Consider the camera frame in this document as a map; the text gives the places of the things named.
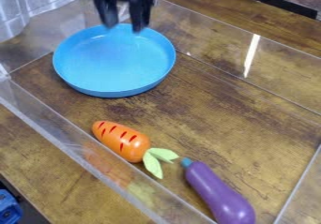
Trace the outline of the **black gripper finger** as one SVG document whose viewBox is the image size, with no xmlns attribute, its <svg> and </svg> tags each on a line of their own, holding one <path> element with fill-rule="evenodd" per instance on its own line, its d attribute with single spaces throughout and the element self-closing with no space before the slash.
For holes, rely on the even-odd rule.
<svg viewBox="0 0 321 224">
<path fill-rule="evenodd" d="M 117 8 L 113 0 L 93 0 L 101 24 L 112 28 L 117 23 Z"/>
<path fill-rule="evenodd" d="M 153 0 L 129 0 L 129 19 L 133 33 L 139 33 L 148 25 Z"/>
</svg>

